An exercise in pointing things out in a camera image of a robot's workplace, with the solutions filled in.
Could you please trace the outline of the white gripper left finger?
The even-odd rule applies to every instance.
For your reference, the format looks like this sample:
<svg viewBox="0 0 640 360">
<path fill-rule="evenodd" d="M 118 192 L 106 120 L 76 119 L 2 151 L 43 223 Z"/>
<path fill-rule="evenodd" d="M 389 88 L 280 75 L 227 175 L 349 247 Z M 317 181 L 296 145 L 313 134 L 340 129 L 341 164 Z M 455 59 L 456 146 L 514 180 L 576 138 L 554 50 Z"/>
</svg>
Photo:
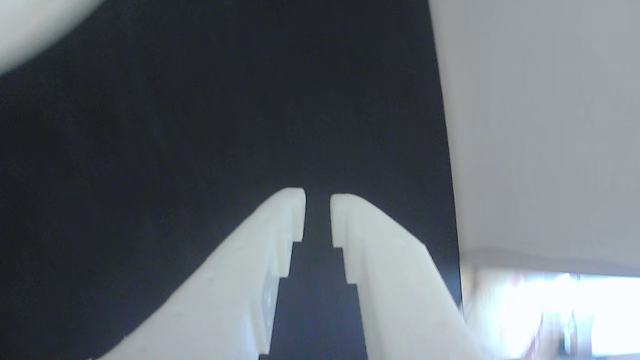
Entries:
<svg viewBox="0 0 640 360">
<path fill-rule="evenodd" d="M 261 203 L 104 360 L 257 360 L 268 354 L 281 278 L 301 242 L 306 192 Z"/>
</svg>

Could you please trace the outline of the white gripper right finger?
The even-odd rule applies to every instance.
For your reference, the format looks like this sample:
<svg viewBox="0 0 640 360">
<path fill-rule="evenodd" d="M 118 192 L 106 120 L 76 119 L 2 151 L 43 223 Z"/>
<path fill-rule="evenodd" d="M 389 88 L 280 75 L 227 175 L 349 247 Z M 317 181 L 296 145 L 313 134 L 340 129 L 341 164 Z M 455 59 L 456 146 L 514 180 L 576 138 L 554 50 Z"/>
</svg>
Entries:
<svg viewBox="0 0 640 360">
<path fill-rule="evenodd" d="M 482 360 L 426 246 L 355 194 L 330 198 L 333 246 L 355 285 L 370 360 Z"/>
</svg>

